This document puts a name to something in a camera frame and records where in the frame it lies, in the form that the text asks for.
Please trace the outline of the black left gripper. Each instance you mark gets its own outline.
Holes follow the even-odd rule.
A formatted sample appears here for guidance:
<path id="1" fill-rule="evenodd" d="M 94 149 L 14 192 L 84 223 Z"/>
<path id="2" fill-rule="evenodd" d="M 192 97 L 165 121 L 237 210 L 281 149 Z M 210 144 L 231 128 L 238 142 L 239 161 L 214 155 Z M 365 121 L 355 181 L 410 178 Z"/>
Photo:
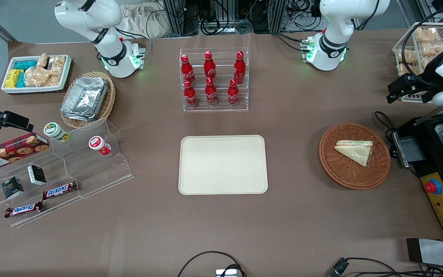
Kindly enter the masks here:
<path id="1" fill-rule="evenodd" d="M 403 74 L 396 79 L 396 86 L 387 87 L 389 95 L 387 103 L 391 104 L 403 96 L 418 93 L 415 85 L 420 86 L 421 91 L 426 93 L 422 96 L 423 101 L 443 101 L 443 77 L 436 70 L 443 65 L 443 52 L 438 54 L 429 63 L 423 73 L 418 77 L 411 74 Z"/>

